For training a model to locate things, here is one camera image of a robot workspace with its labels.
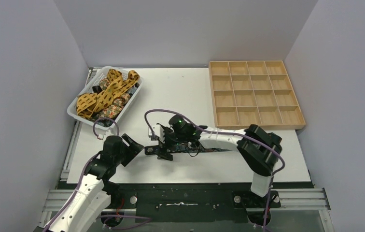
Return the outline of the dark floral tie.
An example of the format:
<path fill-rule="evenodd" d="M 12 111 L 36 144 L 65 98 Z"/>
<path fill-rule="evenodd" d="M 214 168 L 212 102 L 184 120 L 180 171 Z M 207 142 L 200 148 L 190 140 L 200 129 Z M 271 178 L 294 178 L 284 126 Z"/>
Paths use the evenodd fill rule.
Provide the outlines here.
<path fill-rule="evenodd" d="M 174 153 L 209 153 L 209 152 L 225 152 L 227 149 L 221 148 L 204 148 L 202 145 L 191 147 L 188 144 L 176 144 L 173 147 L 172 154 Z M 156 155 L 158 145 L 150 145 L 144 148 L 145 155 Z"/>

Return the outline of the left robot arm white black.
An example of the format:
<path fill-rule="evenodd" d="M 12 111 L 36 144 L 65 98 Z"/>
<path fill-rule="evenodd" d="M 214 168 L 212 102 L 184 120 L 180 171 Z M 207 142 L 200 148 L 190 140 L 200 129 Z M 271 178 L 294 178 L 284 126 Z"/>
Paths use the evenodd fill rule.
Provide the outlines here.
<path fill-rule="evenodd" d="M 120 203 L 120 193 L 106 188 L 117 167 L 127 166 L 143 150 L 143 145 L 126 134 L 106 136 L 102 149 L 83 167 L 73 193 L 43 231 L 87 231 L 103 209 Z"/>

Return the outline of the wooden compartment tray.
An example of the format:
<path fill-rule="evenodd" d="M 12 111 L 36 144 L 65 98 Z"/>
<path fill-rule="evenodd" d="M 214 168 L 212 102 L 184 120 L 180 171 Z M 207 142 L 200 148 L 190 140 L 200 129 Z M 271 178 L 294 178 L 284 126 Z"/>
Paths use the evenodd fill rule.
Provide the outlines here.
<path fill-rule="evenodd" d="M 281 60 L 209 62 L 215 125 L 300 130 L 306 121 Z"/>

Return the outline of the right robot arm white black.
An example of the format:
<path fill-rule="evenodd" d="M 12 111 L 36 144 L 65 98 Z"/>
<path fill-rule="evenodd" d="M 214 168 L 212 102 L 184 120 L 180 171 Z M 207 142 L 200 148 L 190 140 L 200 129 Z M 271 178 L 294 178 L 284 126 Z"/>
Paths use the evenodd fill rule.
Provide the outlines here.
<path fill-rule="evenodd" d="M 186 144 L 194 152 L 204 149 L 239 152 L 253 171 L 250 191 L 259 197 L 268 194 L 274 167 L 282 152 L 282 138 L 255 124 L 240 130 L 224 130 L 196 126 L 175 115 L 169 120 L 169 127 L 157 124 L 149 128 L 149 136 L 161 145 Z"/>

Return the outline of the white plastic basket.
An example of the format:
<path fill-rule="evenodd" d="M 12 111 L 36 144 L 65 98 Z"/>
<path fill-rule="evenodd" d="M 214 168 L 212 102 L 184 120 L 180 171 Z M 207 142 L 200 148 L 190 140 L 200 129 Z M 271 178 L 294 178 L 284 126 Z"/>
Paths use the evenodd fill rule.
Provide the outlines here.
<path fill-rule="evenodd" d="M 89 82 L 67 108 L 74 119 L 97 128 L 113 128 L 131 107 L 143 87 L 143 78 L 135 70 L 105 66 Z"/>

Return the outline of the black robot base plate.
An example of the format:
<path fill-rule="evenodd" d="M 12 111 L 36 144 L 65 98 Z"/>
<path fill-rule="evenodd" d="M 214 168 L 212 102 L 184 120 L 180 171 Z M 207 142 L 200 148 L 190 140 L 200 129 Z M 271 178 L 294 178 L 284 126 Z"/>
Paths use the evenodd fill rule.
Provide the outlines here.
<path fill-rule="evenodd" d="M 249 183 L 225 184 L 113 184 L 109 209 L 132 210 L 152 222 L 246 223 L 256 219 L 262 224 L 265 211 L 280 208 L 279 196 L 272 191 L 260 197 L 250 191 Z"/>

